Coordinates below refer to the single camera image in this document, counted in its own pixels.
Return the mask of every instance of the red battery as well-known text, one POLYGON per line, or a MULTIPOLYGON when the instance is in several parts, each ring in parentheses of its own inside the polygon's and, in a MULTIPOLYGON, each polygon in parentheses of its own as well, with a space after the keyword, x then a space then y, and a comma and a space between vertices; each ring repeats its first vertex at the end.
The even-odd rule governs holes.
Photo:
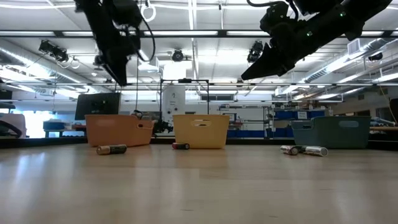
POLYGON ((189 149, 189 144, 185 144, 185 143, 173 143, 172 144, 173 149, 182 149, 182 150, 187 150, 189 149))
POLYGON ((280 151, 290 156, 297 156, 299 154, 299 149, 295 146, 281 146, 280 151))

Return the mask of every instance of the desk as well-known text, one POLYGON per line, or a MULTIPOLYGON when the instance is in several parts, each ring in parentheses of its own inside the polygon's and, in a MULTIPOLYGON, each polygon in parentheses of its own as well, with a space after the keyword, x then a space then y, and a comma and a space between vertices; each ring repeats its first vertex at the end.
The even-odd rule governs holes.
POLYGON ((292 157, 279 147, 151 145, 110 156, 87 144, 3 149, 0 223, 356 224, 381 214, 383 223, 398 220, 398 191, 390 190, 397 186, 398 153, 292 157), (354 217, 339 203, 355 205, 344 208, 354 217))
POLYGON ((60 133, 60 138, 62 138, 62 134, 66 131, 83 131, 85 136, 87 136, 87 132, 84 130, 74 130, 74 129, 63 129, 63 130, 44 130, 45 138, 49 138, 51 132, 53 133, 60 133))

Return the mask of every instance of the computer monitor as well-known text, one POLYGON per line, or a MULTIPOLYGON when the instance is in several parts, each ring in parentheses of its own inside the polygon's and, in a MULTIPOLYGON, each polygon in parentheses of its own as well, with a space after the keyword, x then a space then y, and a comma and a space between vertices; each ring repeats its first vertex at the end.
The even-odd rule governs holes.
POLYGON ((84 120, 88 114, 119 114, 120 99, 120 93, 80 95, 77 99, 75 120, 84 120))

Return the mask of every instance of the battery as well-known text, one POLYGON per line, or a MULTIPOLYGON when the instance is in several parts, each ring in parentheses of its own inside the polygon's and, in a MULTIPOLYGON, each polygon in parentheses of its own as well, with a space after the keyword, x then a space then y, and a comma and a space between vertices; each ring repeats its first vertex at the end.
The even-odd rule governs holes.
POLYGON ((299 154, 299 149, 295 146, 281 146, 280 150, 287 155, 297 156, 299 154))
POLYGON ((189 144, 186 143, 173 143, 172 144, 173 149, 184 149, 187 150, 190 148, 189 144))
POLYGON ((97 147, 98 155, 124 154, 126 151, 127 151, 127 146, 124 144, 97 147))
POLYGON ((329 151, 325 147, 320 147, 320 146, 302 146, 300 153, 306 154, 306 155, 311 155, 311 156, 328 156, 329 151))

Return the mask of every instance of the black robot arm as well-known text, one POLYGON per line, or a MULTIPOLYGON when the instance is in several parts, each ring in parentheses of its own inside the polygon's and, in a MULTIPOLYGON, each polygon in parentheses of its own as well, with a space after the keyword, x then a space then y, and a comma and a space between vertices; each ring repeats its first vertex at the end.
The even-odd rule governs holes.
POLYGON ((287 13, 283 1, 265 4, 248 3, 254 7, 270 6, 260 21, 260 28, 271 36, 261 57, 243 74, 243 80, 283 75, 304 57, 345 34, 348 40, 362 34, 365 22, 383 11, 392 0, 294 0, 303 15, 318 13, 308 21, 298 20, 293 0, 286 0, 295 12, 287 13))
POLYGON ((127 85, 126 64, 141 47, 137 35, 142 16, 133 0, 75 0, 76 12, 84 12, 93 31, 99 54, 95 61, 121 86, 127 85))

